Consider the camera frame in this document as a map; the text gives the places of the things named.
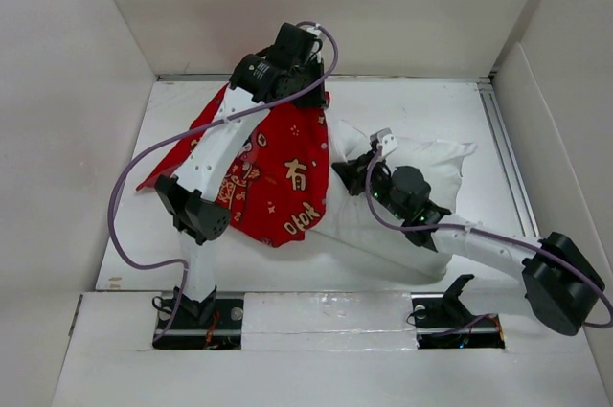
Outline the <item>white pillow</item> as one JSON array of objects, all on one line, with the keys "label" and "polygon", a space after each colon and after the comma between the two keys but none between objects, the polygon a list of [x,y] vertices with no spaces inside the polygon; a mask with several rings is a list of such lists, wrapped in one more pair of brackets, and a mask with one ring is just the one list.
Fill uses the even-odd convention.
[{"label": "white pillow", "polygon": [[435,215],[453,213],[463,181],[463,164],[476,144],[446,140],[397,138],[397,150],[386,157],[392,173],[390,214],[365,193],[349,195],[331,165],[373,152],[367,135],[343,120],[329,121],[329,188],[327,210],[316,233],[385,259],[410,272],[412,282],[440,280],[451,257],[432,250],[424,232],[402,233],[403,222],[431,224]]}]

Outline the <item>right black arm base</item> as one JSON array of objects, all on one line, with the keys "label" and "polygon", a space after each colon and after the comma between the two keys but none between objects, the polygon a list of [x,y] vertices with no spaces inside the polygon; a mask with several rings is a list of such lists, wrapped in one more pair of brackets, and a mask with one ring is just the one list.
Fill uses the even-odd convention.
[{"label": "right black arm base", "polygon": [[411,294],[412,310],[405,323],[416,330],[419,350],[506,347],[498,315],[473,315],[460,300],[473,279],[472,274],[463,274],[444,292]]}]

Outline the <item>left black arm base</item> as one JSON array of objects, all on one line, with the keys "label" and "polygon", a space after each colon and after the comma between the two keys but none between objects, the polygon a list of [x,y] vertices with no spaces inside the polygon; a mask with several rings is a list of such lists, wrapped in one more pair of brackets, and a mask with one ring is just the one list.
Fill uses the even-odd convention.
[{"label": "left black arm base", "polygon": [[157,350],[239,350],[244,316],[244,295],[211,293],[202,303],[182,296],[171,323],[178,288],[169,297],[154,296],[157,312],[152,346]]}]

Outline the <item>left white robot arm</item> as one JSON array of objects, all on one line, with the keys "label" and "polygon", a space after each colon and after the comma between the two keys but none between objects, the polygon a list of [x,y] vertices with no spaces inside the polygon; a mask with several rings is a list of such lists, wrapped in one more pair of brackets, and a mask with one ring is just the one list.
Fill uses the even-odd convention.
[{"label": "left white robot arm", "polygon": [[244,57],[195,121],[197,133],[149,176],[190,266],[173,293],[193,327],[213,318],[216,281],[207,241],[235,228],[271,247],[301,241],[326,212],[329,129],[315,24],[281,26],[275,42]]}]

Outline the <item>red cartoon print pillowcase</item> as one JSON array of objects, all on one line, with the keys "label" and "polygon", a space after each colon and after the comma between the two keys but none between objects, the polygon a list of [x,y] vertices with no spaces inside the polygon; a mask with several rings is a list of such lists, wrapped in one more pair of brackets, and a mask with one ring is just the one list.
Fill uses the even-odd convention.
[{"label": "red cartoon print pillowcase", "polygon": [[197,244],[227,226],[263,244],[302,241],[326,212],[329,129],[323,107],[291,102],[233,119],[251,95],[223,86],[192,122],[193,134],[139,185],[153,189],[173,226]]}]

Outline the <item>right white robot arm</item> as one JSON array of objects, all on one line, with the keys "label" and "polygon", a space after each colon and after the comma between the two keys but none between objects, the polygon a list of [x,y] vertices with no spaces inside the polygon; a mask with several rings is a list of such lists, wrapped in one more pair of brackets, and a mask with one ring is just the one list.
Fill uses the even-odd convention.
[{"label": "right white robot arm", "polygon": [[561,233],[510,237],[471,223],[431,200],[431,187],[419,169],[390,170],[378,151],[331,167],[349,195],[365,196],[372,216],[388,230],[417,247],[465,257],[514,278],[521,303],[558,334],[574,336],[590,327],[596,303],[612,306],[601,276]]}]

